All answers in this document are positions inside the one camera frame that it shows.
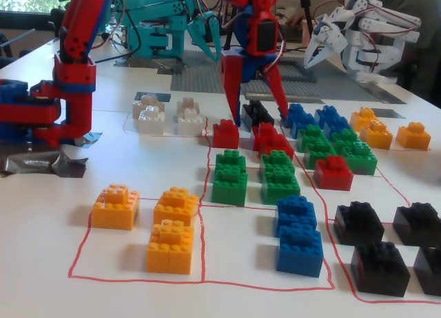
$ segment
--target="teal robotic arm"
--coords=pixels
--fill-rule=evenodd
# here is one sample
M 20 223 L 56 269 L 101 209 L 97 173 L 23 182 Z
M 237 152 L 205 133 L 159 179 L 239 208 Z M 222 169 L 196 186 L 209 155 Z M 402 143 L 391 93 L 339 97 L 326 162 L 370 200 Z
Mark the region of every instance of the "teal robotic arm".
M 211 59 L 218 61 L 221 54 L 221 38 L 219 23 L 212 11 L 204 8 L 199 0 L 125 0 L 125 8 L 130 12 L 138 32 L 142 46 L 135 55 L 140 58 L 169 58 L 181 57 L 184 51 L 184 34 L 188 30 L 194 43 Z M 115 3 L 119 21 L 123 4 Z M 153 26 L 142 21 L 166 20 L 168 26 Z M 135 29 L 124 18 L 122 25 L 126 30 L 127 48 L 129 51 L 138 47 Z M 205 42 L 204 36 L 210 32 L 216 53 L 212 52 Z M 172 37 L 171 48 L 169 36 Z

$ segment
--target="white table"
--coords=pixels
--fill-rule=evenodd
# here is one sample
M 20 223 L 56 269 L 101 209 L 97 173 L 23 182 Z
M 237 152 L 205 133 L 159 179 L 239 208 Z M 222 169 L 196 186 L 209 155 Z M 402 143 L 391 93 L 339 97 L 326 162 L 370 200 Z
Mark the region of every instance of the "white table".
M 58 43 L 42 46 L 0 70 L 0 77 L 27 81 L 30 86 L 42 79 L 51 79 L 52 54 L 57 50 Z M 105 46 L 94 51 L 92 58 L 97 60 L 113 53 L 112 46 Z M 320 278 L 314 279 L 274 270 L 277 239 L 272 237 L 272 224 L 275 207 L 261 203 L 258 160 L 256 153 L 246 148 L 250 134 L 245 130 L 240 132 L 240 153 L 247 158 L 249 174 L 246 208 L 219 207 L 221 205 L 211 203 L 214 160 L 222 149 L 211 149 L 208 154 L 209 144 L 205 137 L 175 137 L 172 133 L 176 124 L 172 118 L 177 101 L 186 96 L 194 97 L 200 104 L 201 114 L 207 117 L 209 138 L 213 123 L 230 118 L 229 108 L 224 95 L 170 92 L 171 80 L 171 76 L 158 75 L 156 70 L 115 68 L 110 62 L 99 64 L 92 130 L 103 132 L 103 136 L 89 149 L 63 147 L 71 158 L 89 158 L 84 178 L 12 175 L 0 179 L 1 317 L 439 315 L 437 305 L 407 303 L 441 302 L 441 298 L 422 293 L 412 268 L 404 299 L 353 294 L 336 256 L 338 253 L 341 263 L 349 269 L 353 247 L 340 244 L 334 247 L 327 223 L 335 238 L 333 225 L 327 218 L 334 218 L 337 205 L 369 202 L 380 220 L 386 223 L 383 241 L 398 244 L 404 261 L 412 267 L 418 249 L 401 246 L 389 223 L 398 206 L 407 206 L 404 198 L 410 202 L 430 202 L 441 212 L 440 110 L 397 86 L 384 88 L 407 104 L 388 106 L 325 100 L 348 118 L 361 106 L 392 108 L 406 117 L 381 119 L 394 135 L 398 126 L 421 121 L 432 135 L 432 141 L 431 150 L 427 152 L 403 151 L 395 142 L 390 150 L 374 149 L 381 173 L 377 172 L 374 177 L 356 175 L 351 192 L 316 192 L 309 181 L 311 174 L 305 174 L 294 159 L 302 195 L 314 203 L 324 246 L 327 265 L 323 265 Z M 138 91 L 172 94 L 165 107 L 164 137 L 136 133 L 130 113 Z M 264 105 L 278 124 L 276 104 L 264 102 Z M 304 108 L 314 113 L 322 105 L 305 104 Z M 297 152 L 296 155 L 302 160 L 302 154 Z M 204 190 L 208 172 L 209 181 Z M 91 206 L 110 183 L 127 184 L 144 198 L 132 232 L 88 231 Z M 200 211 L 202 217 L 194 219 L 197 236 L 190 276 L 144 272 L 153 207 L 162 192 L 172 186 L 188 188 L 198 196 L 205 193 Z M 199 236 L 201 220 L 205 272 Z M 362 302 L 377 300 L 398 303 L 367 305 Z

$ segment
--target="orange lego brick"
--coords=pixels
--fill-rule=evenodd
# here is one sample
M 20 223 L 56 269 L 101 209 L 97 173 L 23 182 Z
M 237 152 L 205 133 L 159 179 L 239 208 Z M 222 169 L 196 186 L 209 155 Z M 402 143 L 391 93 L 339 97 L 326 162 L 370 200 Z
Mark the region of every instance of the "orange lego brick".
M 194 228 L 185 227 L 180 245 L 170 246 L 169 272 L 178 275 L 189 275 L 192 268 Z
M 351 116 L 349 125 L 356 132 L 360 132 L 363 126 L 369 126 L 371 121 L 378 120 L 370 108 L 361 108 L 360 112 L 354 112 Z
M 170 228 L 162 237 L 164 228 Z M 194 228 L 182 221 L 165 220 L 154 225 L 147 247 L 146 271 L 189 275 L 192 266 Z
M 199 198 L 188 195 L 188 190 L 180 188 L 170 188 L 164 192 L 154 207 L 153 223 L 162 223 L 162 220 L 182 221 L 184 226 L 192 224 Z
M 397 142 L 403 148 L 428 150 L 430 139 L 422 123 L 409 123 L 407 127 L 398 129 Z
M 371 148 L 390 149 L 392 139 L 393 135 L 386 125 L 378 120 L 373 120 L 369 126 L 363 126 L 360 131 L 360 140 Z
M 110 185 L 105 189 L 104 200 L 106 203 L 126 204 L 129 199 L 129 189 L 124 185 Z
M 170 246 L 150 242 L 147 247 L 146 271 L 168 273 Z
M 139 193 L 127 186 L 110 185 L 92 209 L 92 227 L 132 230 L 139 213 Z

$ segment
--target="green lego brick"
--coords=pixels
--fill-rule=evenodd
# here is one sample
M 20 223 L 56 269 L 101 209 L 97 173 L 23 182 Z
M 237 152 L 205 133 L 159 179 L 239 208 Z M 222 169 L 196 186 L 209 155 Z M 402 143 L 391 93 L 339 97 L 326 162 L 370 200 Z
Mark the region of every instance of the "green lego brick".
M 239 182 L 240 168 L 237 165 L 223 165 L 223 168 L 217 168 L 215 171 L 215 181 Z
M 284 150 L 272 150 L 269 154 L 268 162 L 270 164 L 285 165 L 291 163 L 291 159 Z
M 365 142 L 354 144 L 353 147 L 344 147 L 342 156 L 352 173 L 357 175 L 374 175 L 378 160 L 371 148 Z
M 216 155 L 216 169 L 221 169 L 224 165 L 235 165 L 240 168 L 241 173 L 247 172 L 247 164 L 245 163 L 245 157 L 239 156 L 239 151 L 237 150 L 228 150 L 224 152 L 224 154 Z
M 293 173 L 279 170 L 265 172 L 262 184 L 262 198 L 265 204 L 276 205 L 279 199 L 287 199 L 289 195 L 300 195 L 300 186 Z
M 215 175 L 212 202 L 231 206 L 244 206 L 245 196 L 247 194 L 248 175 L 241 173 L 236 183 L 218 180 L 221 177 L 219 172 L 220 171 L 216 171 Z
M 337 154 L 328 141 L 307 144 L 305 155 L 303 156 L 303 163 L 306 169 L 313 170 L 319 159 L 326 159 L 328 156 L 332 155 L 335 156 Z
M 317 125 L 308 125 L 306 130 L 299 130 L 297 134 L 296 147 L 298 152 L 305 152 L 306 146 L 310 143 L 325 143 L 326 138 L 323 131 Z
M 270 155 L 262 155 L 260 158 L 259 175 L 263 178 L 263 173 L 272 172 L 274 168 L 281 167 L 294 174 L 294 165 L 287 153 L 283 150 L 272 150 Z
M 361 142 L 354 130 L 344 129 L 342 132 L 331 135 L 331 144 L 337 155 L 341 155 L 343 148 L 352 148 L 356 143 Z

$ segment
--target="white lego brick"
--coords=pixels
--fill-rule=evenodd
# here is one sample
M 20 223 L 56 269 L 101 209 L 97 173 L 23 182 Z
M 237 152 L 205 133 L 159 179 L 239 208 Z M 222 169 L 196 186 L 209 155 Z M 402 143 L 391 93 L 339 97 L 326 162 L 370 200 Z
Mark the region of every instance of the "white lego brick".
M 145 109 L 145 116 L 151 118 L 157 118 L 159 114 L 159 108 L 157 106 L 148 106 Z
M 147 106 L 143 105 L 140 101 L 133 103 L 133 119 L 139 119 L 139 115 L 144 111 Z
M 197 137 L 202 135 L 204 123 L 201 116 L 195 119 L 178 118 L 178 135 L 184 137 Z
M 176 114 L 178 117 L 184 115 L 185 109 L 195 109 L 199 114 L 199 103 L 195 103 L 193 97 L 184 97 L 182 102 L 176 104 Z
M 184 119 L 194 120 L 194 119 L 197 119 L 198 117 L 199 117 L 199 114 L 196 111 L 196 109 L 186 108 L 184 110 Z
M 138 130 L 141 134 L 164 135 L 164 124 L 164 112 L 159 112 L 157 117 L 149 117 L 144 110 L 139 115 Z
M 158 102 L 158 98 L 152 95 L 144 95 L 141 96 L 141 103 L 144 106 L 157 106 L 159 108 L 159 112 L 165 112 L 165 104 L 162 102 Z

